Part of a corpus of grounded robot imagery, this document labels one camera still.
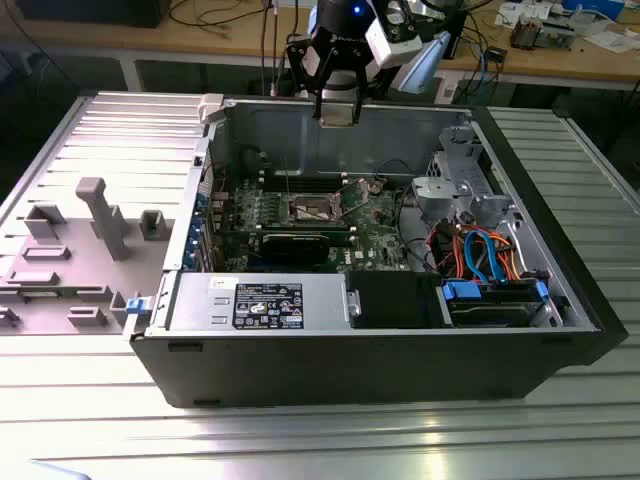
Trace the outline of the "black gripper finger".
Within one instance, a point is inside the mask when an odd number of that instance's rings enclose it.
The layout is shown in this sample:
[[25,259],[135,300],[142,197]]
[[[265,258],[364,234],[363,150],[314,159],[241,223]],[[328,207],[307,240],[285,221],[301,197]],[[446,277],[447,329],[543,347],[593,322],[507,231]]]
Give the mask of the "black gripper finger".
[[367,66],[373,60],[368,47],[357,47],[349,51],[347,71],[354,90],[354,107],[352,109],[352,123],[357,124],[360,119],[364,100],[369,97],[369,80]]
[[[290,70],[296,88],[314,96],[313,118],[319,120],[322,113],[322,92],[334,69],[334,43],[332,34],[325,28],[315,28],[310,35],[290,34],[285,47]],[[303,65],[308,53],[317,57],[310,73]]]

